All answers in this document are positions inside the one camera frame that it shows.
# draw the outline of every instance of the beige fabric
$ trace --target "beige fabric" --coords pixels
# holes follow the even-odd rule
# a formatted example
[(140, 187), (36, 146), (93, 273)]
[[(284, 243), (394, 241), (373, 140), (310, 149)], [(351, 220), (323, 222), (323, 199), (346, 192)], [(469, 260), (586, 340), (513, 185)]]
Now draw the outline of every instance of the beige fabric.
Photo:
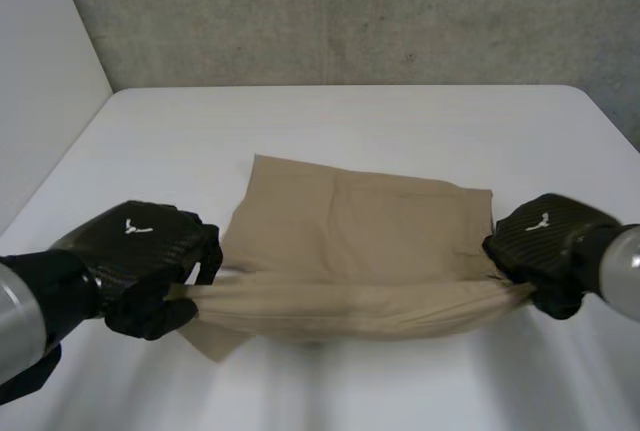
[[(405, 339), (466, 331), (524, 303), (481, 249), (491, 191), (264, 156), (222, 241), (240, 276), (184, 287), (184, 334), (213, 359), (243, 337)], [(214, 328), (194, 330), (202, 323)], [(235, 341), (218, 335), (226, 329)]]

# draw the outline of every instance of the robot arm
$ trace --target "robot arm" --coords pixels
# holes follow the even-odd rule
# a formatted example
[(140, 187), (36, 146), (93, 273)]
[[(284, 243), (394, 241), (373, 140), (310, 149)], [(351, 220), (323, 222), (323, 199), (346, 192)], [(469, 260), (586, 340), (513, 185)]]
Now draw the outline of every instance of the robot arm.
[(533, 304), (553, 318), (573, 316), (592, 292), (640, 321), (638, 225), (545, 194), (498, 221), (483, 248), (512, 282), (533, 284)]
[(86, 319), (148, 340), (186, 324), (196, 305), (165, 297), (198, 262), (196, 283), (211, 284), (222, 262), (218, 228), (140, 202), (116, 206), (45, 252), (0, 258), (0, 404), (40, 389), (60, 341)]
[(95, 281), (71, 253), (0, 259), (0, 383), (55, 350), (78, 324), (95, 316), (97, 302)]

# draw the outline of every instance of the white wall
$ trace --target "white wall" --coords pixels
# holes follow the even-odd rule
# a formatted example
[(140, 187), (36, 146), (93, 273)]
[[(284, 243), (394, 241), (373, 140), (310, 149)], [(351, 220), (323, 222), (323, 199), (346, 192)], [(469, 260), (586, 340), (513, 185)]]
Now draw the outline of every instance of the white wall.
[(110, 95), (72, 0), (0, 0), (0, 233)]

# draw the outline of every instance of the white table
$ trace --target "white table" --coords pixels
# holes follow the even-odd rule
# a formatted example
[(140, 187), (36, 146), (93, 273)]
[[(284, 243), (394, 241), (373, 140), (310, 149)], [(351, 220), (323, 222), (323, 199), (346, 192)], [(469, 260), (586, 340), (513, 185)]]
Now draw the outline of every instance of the white table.
[[(0, 238), (41, 250), (127, 199), (224, 230), (254, 153), (491, 188), (499, 219), (547, 191), (640, 221), (640, 156), (562, 86), (140, 89), (114, 95)], [(21, 430), (626, 430), (640, 423), (640, 325), (589, 299), (439, 340), (257, 338), (221, 365), (83, 324), (45, 388), (0, 408)]]

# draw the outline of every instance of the white logo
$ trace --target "white logo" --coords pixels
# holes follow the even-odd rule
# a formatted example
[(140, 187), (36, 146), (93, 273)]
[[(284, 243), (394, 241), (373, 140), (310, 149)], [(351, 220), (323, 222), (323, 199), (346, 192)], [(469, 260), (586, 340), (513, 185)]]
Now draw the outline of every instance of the white logo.
[(144, 228), (144, 229), (139, 229), (136, 228), (135, 226), (131, 226), (131, 220), (127, 219), (127, 222), (124, 224), (125, 225), (125, 234), (131, 234), (131, 233), (150, 233), (151, 231), (153, 231), (153, 228)]
[(525, 231), (535, 231), (540, 228), (548, 228), (549, 227), (549, 213), (543, 213), (542, 221), (540, 221), (535, 226), (531, 226), (530, 228), (525, 229)]

